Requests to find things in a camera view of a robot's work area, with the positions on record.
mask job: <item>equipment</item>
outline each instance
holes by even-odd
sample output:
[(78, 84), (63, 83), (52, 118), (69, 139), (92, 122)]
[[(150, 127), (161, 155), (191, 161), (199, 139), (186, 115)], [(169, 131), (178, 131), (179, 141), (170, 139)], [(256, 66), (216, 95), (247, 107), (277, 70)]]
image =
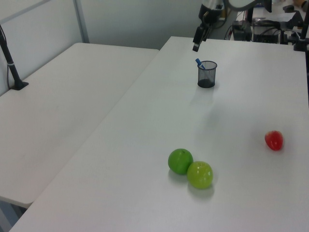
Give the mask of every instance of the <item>equipment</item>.
[[(198, 17), (202, 20), (202, 24), (197, 28), (195, 33), (193, 39), (193, 50), (197, 52), (202, 41), (206, 41), (212, 24), (218, 21), (218, 15), (220, 15), (224, 8), (229, 7), (234, 11), (248, 10), (248, 12), (252, 12), (253, 7), (259, 3), (263, 3), (265, 9), (271, 12), (272, 0), (203, 0), (198, 15)], [(306, 34), (309, 27), (309, 7), (307, 9), (302, 27), (300, 37), (289, 38), (289, 40), (293, 40), (293, 42), (295, 42), (295, 51), (307, 52), (307, 45), (309, 44), (309, 41), (306, 39)], [(283, 41), (283, 44), (286, 43), (286, 38), (283, 34), (281, 34), (281, 40)]]
[(202, 23), (197, 28), (193, 42), (193, 51), (198, 51), (202, 41), (206, 41), (213, 24), (218, 22), (223, 9), (228, 6), (235, 11), (244, 11), (263, 2), (264, 7), (271, 12), (271, 0), (203, 0), (198, 17)]
[(236, 41), (250, 41), (252, 38), (252, 30), (249, 22), (234, 21), (232, 23), (232, 30), (234, 40)]

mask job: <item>tabletop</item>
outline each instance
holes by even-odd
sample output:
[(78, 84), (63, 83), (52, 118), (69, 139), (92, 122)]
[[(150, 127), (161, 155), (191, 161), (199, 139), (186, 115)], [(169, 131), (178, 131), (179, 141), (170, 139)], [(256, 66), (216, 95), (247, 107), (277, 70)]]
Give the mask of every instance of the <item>tabletop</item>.
[[(12, 232), (309, 230), (305, 54), (192, 47), (169, 39)], [(197, 86), (196, 58), (218, 64), (214, 88)], [(271, 130), (283, 133), (279, 152), (265, 144)], [(176, 148), (211, 165), (209, 188), (169, 169)]]
[(158, 53), (77, 43), (0, 97), (0, 200), (41, 194)]

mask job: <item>wall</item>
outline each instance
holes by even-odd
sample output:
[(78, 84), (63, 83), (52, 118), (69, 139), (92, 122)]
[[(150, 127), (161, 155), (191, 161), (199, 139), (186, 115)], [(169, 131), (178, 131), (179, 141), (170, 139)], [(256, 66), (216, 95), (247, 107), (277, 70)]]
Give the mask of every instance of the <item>wall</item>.
[[(48, 1), (3, 23), (2, 28), (21, 79), (82, 41), (73, 0)], [(0, 95), (7, 91), (6, 70), (0, 50)]]
[[(161, 49), (170, 36), (194, 37), (201, 0), (76, 0), (85, 40)], [(236, 12), (210, 38), (224, 39)]]

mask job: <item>pen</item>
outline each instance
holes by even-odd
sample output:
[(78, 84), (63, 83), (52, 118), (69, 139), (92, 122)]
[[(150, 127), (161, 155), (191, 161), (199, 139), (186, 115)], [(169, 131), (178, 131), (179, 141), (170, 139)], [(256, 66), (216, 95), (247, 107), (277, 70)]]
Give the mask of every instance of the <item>pen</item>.
[(206, 69), (206, 68), (204, 67), (204, 65), (202, 64), (202, 62), (199, 60), (199, 58), (197, 58), (195, 61), (197, 62), (197, 65), (198, 65), (199, 68), (201, 68), (201, 69)]

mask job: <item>black mesh cup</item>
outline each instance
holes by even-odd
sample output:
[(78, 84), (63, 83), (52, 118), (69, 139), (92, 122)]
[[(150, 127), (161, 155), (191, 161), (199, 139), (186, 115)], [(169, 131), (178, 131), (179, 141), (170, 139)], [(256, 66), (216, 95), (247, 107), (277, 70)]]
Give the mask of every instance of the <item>black mesh cup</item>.
[(216, 78), (217, 64), (213, 61), (202, 61), (202, 65), (198, 67), (198, 82), (197, 85), (202, 88), (211, 88), (214, 86)]

